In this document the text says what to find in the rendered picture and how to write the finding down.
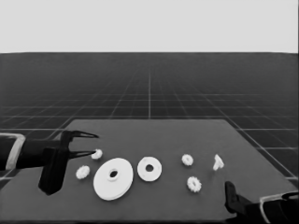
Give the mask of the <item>small white T-shaped piece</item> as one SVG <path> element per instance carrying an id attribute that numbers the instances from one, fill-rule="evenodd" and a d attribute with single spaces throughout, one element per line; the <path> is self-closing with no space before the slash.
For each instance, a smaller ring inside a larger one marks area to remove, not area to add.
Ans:
<path id="1" fill-rule="evenodd" d="M 224 167 L 224 162 L 222 160 L 222 158 L 216 154 L 214 157 L 214 165 L 213 165 L 213 170 L 217 171 L 219 169 L 222 169 Z"/>

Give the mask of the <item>white round carrier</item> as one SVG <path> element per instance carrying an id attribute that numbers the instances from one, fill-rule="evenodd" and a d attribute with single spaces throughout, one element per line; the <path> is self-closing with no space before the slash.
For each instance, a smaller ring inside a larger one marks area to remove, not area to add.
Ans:
<path id="1" fill-rule="evenodd" d="M 137 173 L 146 182 L 156 181 L 162 174 L 162 164 L 154 157 L 144 157 L 137 165 Z"/>

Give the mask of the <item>large thick white disc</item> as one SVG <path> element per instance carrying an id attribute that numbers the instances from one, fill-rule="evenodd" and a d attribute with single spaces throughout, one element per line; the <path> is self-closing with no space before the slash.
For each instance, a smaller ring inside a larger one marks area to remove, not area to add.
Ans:
<path id="1" fill-rule="evenodd" d="M 123 158 L 106 161 L 96 171 L 93 189 L 105 201 L 113 201 L 123 196 L 131 187 L 134 170 L 131 163 Z"/>

